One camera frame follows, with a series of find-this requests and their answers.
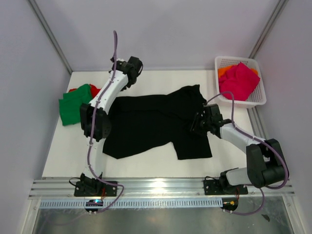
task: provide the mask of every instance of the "folded green shirt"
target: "folded green shirt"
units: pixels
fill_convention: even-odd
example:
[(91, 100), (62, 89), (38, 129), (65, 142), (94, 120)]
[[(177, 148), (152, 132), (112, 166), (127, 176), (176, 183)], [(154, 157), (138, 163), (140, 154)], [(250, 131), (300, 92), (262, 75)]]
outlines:
[(58, 100), (59, 115), (63, 126), (80, 122), (79, 109), (81, 104), (92, 100), (89, 84), (77, 88), (75, 91), (63, 94), (63, 99)]

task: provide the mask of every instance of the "black cloth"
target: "black cloth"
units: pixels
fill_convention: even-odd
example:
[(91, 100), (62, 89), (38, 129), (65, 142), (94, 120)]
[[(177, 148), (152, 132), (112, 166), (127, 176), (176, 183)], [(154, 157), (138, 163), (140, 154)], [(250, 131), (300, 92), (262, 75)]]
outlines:
[(117, 97), (109, 112), (112, 130), (103, 152), (118, 159), (172, 142), (178, 159), (212, 157), (208, 138), (190, 132), (205, 102), (199, 85), (168, 95)]

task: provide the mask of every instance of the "pink cloth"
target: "pink cloth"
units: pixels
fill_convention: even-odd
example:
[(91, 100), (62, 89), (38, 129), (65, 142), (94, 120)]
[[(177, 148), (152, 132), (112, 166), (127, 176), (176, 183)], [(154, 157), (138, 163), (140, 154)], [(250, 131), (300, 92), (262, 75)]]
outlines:
[[(219, 88), (221, 93), (231, 91), (235, 100), (246, 101), (259, 82), (259, 76), (240, 62), (219, 78)], [(224, 94), (223, 96), (232, 99), (230, 94)]]

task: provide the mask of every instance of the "white laundry basket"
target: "white laundry basket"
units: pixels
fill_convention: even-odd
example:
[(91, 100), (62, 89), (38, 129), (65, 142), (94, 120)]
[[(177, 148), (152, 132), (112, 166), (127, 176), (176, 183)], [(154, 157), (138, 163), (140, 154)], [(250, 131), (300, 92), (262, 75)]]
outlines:
[[(230, 56), (218, 56), (214, 60), (215, 66), (215, 84), (216, 84), (216, 92), (220, 93), (219, 90), (219, 82), (218, 82), (218, 69), (222, 67), (227, 67), (230, 65), (236, 65), (240, 62), (244, 63), (247, 67), (253, 68), (257, 70), (258, 76), (260, 77), (260, 82), (257, 85), (256, 89), (250, 94), (246, 101), (234, 101), (235, 106), (244, 107), (244, 108), (252, 108), (257, 105), (263, 105), (267, 102), (267, 98), (264, 92), (263, 81), (259, 69), (259, 65), (256, 60), (251, 58), (239, 58), (239, 57), (230, 57)], [(223, 95), (217, 97), (220, 101), (231, 104), (232, 100), (227, 99)]]

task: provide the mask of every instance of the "white wall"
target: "white wall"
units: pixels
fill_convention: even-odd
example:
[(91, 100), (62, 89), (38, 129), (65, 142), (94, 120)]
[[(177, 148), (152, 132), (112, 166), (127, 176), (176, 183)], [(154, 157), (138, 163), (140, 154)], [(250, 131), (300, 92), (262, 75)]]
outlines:
[(247, 57), (277, 0), (37, 0), (74, 71), (112, 67), (118, 55), (145, 69), (214, 68)]
[(267, 103), (259, 111), (270, 137), (282, 145), (296, 194), (309, 219), (312, 217), (311, 12), (311, 1), (289, 1), (256, 57), (267, 95)]
[(0, 232), (16, 234), (69, 74), (25, 0), (0, 1)]

